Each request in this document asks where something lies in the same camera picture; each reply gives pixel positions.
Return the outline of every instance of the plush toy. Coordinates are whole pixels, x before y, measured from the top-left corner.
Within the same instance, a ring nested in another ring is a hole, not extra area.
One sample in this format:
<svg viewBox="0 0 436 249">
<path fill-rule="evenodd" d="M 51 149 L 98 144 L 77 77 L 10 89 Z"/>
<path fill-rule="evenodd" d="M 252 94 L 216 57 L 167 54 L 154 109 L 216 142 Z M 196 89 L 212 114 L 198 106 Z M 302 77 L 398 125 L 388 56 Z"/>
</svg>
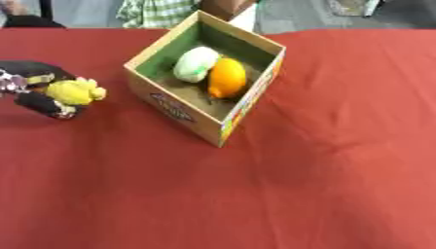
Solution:
<svg viewBox="0 0 436 249">
<path fill-rule="evenodd" d="M 198 47 L 184 53 L 174 67 L 174 76 L 184 82 L 198 83 L 207 76 L 220 54 L 207 47 Z"/>
<path fill-rule="evenodd" d="M 63 69 L 35 61 L 0 61 L 0 94 L 17 105 L 56 119 L 71 119 L 94 100 L 106 96 L 95 80 L 77 78 Z"/>
<path fill-rule="evenodd" d="M 89 105 L 106 97 L 106 89 L 98 88 L 95 80 L 77 78 L 50 84 L 44 93 L 65 105 Z"/>
</svg>

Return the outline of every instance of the cardboard box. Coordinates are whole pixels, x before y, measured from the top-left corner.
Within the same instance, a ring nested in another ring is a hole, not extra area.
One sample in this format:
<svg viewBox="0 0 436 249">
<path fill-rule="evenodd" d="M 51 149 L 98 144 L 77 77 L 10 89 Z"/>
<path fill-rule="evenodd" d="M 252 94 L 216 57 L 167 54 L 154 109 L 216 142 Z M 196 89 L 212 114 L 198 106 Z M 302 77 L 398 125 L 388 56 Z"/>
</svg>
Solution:
<svg viewBox="0 0 436 249">
<path fill-rule="evenodd" d="M 180 56 L 199 45 L 244 65 L 247 73 L 244 94 L 210 104 L 207 80 L 196 85 L 183 83 L 173 76 L 173 67 Z M 283 46 L 267 38 L 198 11 L 126 63 L 125 69 L 129 86 L 136 95 L 205 140 L 222 147 L 277 75 L 284 53 Z"/>
</svg>

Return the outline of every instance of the red tablecloth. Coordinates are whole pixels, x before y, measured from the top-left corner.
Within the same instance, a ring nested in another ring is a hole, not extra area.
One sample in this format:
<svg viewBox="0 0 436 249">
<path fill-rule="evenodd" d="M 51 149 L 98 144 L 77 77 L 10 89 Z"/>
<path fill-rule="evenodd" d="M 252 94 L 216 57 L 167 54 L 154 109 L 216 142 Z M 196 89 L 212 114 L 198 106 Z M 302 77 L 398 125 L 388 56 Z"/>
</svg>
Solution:
<svg viewBox="0 0 436 249">
<path fill-rule="evenodd" d="M 307 31 L 223 149 L 127 88 L 164 33 L 1 30 L 109 89 L 71 122 L 0 104 L 1 249 L 436 248 L 436 32 Z"/>
</svg>

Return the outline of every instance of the yellow object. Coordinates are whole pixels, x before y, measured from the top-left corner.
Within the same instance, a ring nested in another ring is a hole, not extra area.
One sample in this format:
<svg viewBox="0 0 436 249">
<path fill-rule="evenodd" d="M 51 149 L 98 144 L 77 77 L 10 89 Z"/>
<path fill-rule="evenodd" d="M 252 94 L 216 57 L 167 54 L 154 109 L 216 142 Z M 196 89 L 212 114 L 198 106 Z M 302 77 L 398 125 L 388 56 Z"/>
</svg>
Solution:
<svg viewBox="0 0 436 249">
<path fill-rule="evenodd" d="M 65 105 L 89 105 L 106 97 L 106 89 L 99 88 L 95 80 L 77 78 L 50 84 L 45 94 Z"/>
<path fill-rule="evenodd" d="M 208 92 L 215 98 L 233 97 L 245 84 L 246 74 L 242 64 L 231 58 L 221 58 L 210 73 Z"/>
</svg>

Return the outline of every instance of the robotic hand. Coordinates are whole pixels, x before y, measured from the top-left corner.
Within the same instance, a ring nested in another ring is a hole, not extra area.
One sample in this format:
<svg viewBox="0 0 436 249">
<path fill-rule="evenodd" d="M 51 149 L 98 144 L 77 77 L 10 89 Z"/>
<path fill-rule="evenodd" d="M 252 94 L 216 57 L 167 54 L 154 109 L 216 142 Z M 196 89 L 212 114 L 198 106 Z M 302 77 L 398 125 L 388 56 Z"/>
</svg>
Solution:
<svg viewBox="0 0 436 249">
<path fill-rule="evenodd" d="M 0 69 L 0 96 L 3 93 L 17 94 L 27 92 L 27 82 L 20 75 L 12 75 L 3 69 Z"/>
<path fill-rule="evenodd" d="M 5 93 L 14 95 L 17 105 L 56 119 L 71 119 L 80 111 L 80 108 L 63 105 L 42 92 L 29 90 L 27 86 L 24 77 L 0 69 L 0 97 Z"/>
</svg>

